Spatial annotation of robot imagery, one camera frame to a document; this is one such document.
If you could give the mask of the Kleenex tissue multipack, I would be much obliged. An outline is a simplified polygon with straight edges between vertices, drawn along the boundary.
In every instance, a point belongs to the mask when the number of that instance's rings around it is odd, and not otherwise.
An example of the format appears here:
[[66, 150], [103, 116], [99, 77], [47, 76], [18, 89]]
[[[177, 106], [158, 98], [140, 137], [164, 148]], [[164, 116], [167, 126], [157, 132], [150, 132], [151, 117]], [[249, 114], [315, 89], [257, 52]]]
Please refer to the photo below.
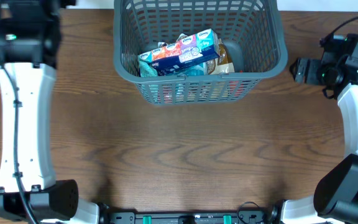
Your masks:
[[219, 57], [219, 38], [212, 29], [197, 34], [181, 34], [176, 42], [138, 55], [159, 76], [179, 74], [184, 69]]

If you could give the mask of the brown white grain bag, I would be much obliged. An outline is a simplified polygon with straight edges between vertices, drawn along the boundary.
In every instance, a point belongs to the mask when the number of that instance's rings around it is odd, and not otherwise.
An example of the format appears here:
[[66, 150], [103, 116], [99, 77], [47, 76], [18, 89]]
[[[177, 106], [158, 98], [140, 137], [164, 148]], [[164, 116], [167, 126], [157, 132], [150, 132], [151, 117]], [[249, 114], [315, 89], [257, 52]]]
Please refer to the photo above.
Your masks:
[[207, 70], [208, 75], [212, 74], [215, 71], [216, 64], [217, 64], [216, 61], [217, 61], [217, 59], [215, 58], [215, 59], [212, 59], [212, 60], [208, 60], [206, 62], [207, 68], [208, 68], [208, 70]]
[[216, 59], [217, 59], [216, 69], [211, 75], [235, 72], [232, 58], [228, 54], [227, 48], [223, 44], [221, 39], [219, 39], [219, 57]]

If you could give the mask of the orange spaghetti packet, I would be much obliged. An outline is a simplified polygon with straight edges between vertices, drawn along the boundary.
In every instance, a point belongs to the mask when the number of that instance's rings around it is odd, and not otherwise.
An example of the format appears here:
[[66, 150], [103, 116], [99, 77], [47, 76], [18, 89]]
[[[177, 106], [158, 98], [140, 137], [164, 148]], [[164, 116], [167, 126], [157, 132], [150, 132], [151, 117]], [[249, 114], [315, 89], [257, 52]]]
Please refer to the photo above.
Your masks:
[[242, 99], [258, 80], [226, 80], [139, 84], [138, 90], [149, 103], [156, 105], [215, 103]]

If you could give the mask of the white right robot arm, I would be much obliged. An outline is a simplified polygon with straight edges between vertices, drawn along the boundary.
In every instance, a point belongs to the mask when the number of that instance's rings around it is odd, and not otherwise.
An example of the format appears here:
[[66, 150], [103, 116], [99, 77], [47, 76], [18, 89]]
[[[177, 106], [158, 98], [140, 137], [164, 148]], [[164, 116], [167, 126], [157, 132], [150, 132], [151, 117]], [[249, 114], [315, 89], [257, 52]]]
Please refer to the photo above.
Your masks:
[[298, 58], [290, 67], [298, 83], [331, 90], [340, 108], [344, 159], [317, 184], [313, 195], [286, 200], [274, 214], [277, 223], [358, 223], [358, 67], [347, 56], [328, 62]]

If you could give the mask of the teal white pouch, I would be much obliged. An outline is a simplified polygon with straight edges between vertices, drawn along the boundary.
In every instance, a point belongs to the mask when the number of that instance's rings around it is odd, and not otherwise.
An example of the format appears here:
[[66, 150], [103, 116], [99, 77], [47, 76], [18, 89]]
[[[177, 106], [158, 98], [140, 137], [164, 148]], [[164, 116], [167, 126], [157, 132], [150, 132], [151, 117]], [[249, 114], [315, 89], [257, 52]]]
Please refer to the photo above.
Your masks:
[[201, 63], [189, 68], [184, 69], [184, 71], [180, 72], [180, 76], [203, 76], [208, 74], [208, 66], [207, 63]]

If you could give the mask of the teal white packet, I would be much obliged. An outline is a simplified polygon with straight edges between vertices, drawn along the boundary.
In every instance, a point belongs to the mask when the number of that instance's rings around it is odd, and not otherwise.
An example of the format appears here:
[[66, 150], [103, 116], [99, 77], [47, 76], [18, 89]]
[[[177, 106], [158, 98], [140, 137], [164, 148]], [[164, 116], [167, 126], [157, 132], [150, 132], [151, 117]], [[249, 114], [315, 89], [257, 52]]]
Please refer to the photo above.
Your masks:
[[142, 78], [157, 77], [158, 72], [151, 67], [147, 62], [139, 61], [139, 72]]

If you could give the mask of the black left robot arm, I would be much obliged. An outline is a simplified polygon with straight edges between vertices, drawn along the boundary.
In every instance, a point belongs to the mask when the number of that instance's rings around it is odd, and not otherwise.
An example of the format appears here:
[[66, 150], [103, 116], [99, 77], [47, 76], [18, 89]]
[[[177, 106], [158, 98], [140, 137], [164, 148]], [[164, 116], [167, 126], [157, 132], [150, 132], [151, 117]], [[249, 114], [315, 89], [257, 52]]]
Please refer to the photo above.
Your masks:
[[0, 1], [2, 158], [0, 218], [28, 223], [98, 223], [100, 207], [77, 183], [57, 180], [50, 152], [50, 105], [62, 33], [73, 0]]

